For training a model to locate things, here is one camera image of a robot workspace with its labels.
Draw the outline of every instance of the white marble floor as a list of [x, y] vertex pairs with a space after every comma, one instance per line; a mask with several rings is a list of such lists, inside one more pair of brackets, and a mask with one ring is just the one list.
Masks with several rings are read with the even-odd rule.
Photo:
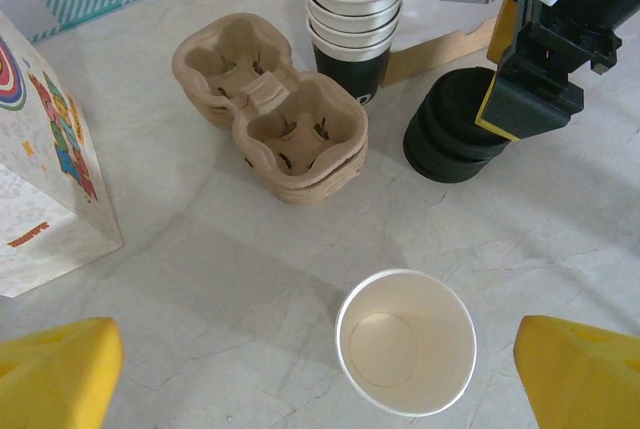
[[[613, 71], [574, 78], [587, 109], [568, 128], [512, 144], [465, 184], [414, 173], [406, 125], [438, 75], [486, 63], [473, 55], [383, 90], [364, 173], [301, 208], [260, 185], [171, 75], [183, 38], [238, 11], [313, 67], [303, 0], [145, 0], [38, 46], [85, 105], [125, 246], [0, 300], [0, 339], [114, 317], [127, 356], [105, 428], [532, 429], [511, 353], [524, 315], [640, 335], [637, 17]], [[431, 418], [371, 406], [334, 357], [344, 294], [389, 267], [445, 281], [477, 327], [467, 393]]]

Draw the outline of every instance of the colorful print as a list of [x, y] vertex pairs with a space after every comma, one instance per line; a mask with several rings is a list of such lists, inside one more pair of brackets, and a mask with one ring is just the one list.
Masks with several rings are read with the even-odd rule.
[[[36, 88], [44, 111], [49, 117], [51, 133], [53, 134], [53, 147], [58, 156], [60, 170], [73, 178], [82, 187], [89, 202], [91, 202], [92, 198], [97, 201], [98, 195], [91, 182], [89, 169], [82, 157], [82, 150], [69, 117], [69, 106], [47, 73], [43, 74], [49, 90], [32, 73], [29, 73], [29, 80]], [[74, 125], [77, 124], [80, 127], [75, 103], [71, 99], [69, 103], [72, 107], [71, 115], [74, 117]]]
[[0, 107], [19, 111], [27, 100], [24, 79], [16, 59], [0, 37]]

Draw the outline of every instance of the stacked cup carriers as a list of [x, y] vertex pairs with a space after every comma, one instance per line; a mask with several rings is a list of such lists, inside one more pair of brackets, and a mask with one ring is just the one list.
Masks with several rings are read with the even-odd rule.
[[180, 44], [172, 69], [283, 201], [322, 201], [362, 170], [364, 109], [329, 77], [296, 71], [289, 42], [261, 17], [234, 14], [201, 29]]
[[307, 0], [318, 72], [367, 104], [384, 77], [401, 10], [402, 0]]

